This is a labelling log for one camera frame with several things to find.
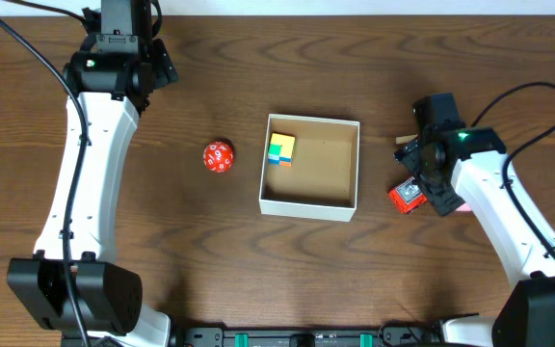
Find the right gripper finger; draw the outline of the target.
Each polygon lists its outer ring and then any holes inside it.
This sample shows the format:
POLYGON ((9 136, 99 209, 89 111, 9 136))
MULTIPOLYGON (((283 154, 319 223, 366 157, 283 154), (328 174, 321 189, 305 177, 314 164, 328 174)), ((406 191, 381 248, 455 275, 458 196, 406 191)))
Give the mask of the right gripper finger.
POLYGON ((411 174, 416 174, 420 166, 420 150, 419 140, 415 138, 395 151, 394 158, 399 164, 405 166, 411 174))
POLYGON ((422 175, 421 190, 439 216, 446 216, 464 205, 464 200, 445 178, 422 175))

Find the pink white pig toy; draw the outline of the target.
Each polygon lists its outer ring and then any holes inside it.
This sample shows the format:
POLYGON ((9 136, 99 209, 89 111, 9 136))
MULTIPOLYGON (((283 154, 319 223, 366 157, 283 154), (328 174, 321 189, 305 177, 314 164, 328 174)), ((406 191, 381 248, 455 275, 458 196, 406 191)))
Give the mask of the pink white pig toy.
POLYGON ((456 209, 456 212, 471 212, 472 209, 467 203, 462 204, 460 207, 456 209))

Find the red toy fire truck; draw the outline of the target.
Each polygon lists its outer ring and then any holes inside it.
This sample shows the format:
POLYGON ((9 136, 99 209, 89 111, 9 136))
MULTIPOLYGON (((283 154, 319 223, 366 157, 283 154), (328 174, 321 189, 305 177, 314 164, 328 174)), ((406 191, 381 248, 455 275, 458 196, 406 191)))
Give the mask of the red toy fire truck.
POLYGON ((401 214, 410 214, 428 202, 413 176, 392 188, 388 192, 388 197, 401 214))

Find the colourful puzzle cube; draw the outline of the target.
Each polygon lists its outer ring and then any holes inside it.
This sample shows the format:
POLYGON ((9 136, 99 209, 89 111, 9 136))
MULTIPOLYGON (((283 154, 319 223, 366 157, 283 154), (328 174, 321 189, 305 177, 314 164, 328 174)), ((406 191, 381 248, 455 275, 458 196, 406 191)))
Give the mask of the colourful puzzle cube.
POLYGON ((296 138, 291 135, 272 133, 268 148, 270 164, 291 167, 296 138))

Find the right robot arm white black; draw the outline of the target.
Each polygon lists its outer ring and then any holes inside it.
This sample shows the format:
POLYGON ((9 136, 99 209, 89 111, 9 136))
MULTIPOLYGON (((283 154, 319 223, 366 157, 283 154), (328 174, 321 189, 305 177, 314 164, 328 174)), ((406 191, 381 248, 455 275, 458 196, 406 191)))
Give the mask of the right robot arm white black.
POLYGON ((497 317, 439 322, 449 346, 555 346, 555 231, 522 186, 491 128, 467 126, 454 97, 416 101, 417 136, 395 154, 440 216, 467 205, 506 273, 511 294, 497 317))

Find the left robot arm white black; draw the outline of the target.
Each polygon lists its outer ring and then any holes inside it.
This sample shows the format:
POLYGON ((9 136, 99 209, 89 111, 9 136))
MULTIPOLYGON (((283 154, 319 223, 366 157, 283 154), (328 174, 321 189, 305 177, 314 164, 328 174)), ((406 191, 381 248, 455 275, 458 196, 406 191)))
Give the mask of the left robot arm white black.
POLYGON ((28 258, 7 283, 65 346, 173 346, 172 320, 143 301, 141 278, 116 263, 115 219, 126 153, 152 92, 177 80, 155 1, 84 10, 86 37, 65 65, 66 144, 54 199, 28 258))

